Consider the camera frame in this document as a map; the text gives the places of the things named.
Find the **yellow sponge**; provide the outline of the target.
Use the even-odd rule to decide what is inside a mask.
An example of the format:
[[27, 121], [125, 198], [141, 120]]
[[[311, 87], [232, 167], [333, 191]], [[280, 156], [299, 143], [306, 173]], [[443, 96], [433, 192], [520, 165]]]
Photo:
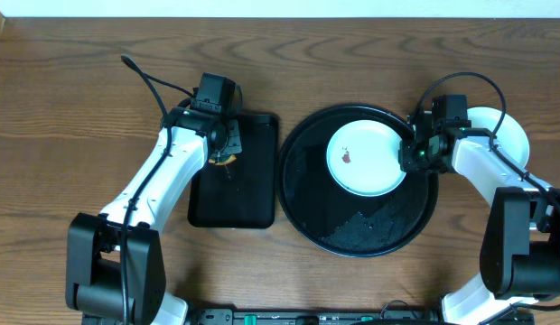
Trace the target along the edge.
[[215, 158], [209, 158], [208, 163], [218, 165], [218, 166], [224, 166], [224, 165], [233, 163], [236, 160], [237, 160], [237, 157], [236, 157], [235, 154], [222, 155], [222, 156], [217, 156]]

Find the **light green plate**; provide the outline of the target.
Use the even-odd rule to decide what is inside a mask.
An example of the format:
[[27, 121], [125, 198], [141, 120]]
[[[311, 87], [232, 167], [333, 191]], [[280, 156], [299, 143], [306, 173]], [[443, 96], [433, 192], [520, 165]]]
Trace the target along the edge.
[[398, 161], [401, 137], [388, 125], [357, 120], [331, 137], [326, 163], [344, 190], [361, 197], [377, 197], [398, 187], [406, 177]]
[[[501, 112], [493, 107], [471, 107], [468, 109], [468, 118], [471, 120], [473, 128], [486, 128], [493, 131], [500, 117]], [[513, 117], [506, 114], [496, 136], [505, 152], [517, 164], [525, 168], [529, 160], [530, 144], [521, 125]]]

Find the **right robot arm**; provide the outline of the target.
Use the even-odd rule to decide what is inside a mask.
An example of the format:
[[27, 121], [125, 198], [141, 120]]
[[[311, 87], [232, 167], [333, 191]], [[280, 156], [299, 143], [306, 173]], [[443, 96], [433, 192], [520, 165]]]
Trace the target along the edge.
[[480, 271], [442, 299], [452, 324], [489, 324], [519, 309], [559, 311], [560, 190], [525, 166], [520, 124], [491, 107], [417, 110], [401, 144], [405, 171], [463, 176], [490, 205]]

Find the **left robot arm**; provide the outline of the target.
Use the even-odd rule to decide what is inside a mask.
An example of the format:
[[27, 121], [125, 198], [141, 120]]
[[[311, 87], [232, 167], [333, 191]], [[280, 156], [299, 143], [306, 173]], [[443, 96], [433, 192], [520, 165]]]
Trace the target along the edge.
[[234, 113], [174, 107], [148, 158], [96, 216], [68, 230], [65, 302], [89, 324], [183, 324], [188, 303], [166, 291], [160, 236], [183, 190], [209, 161], [239, 153]]

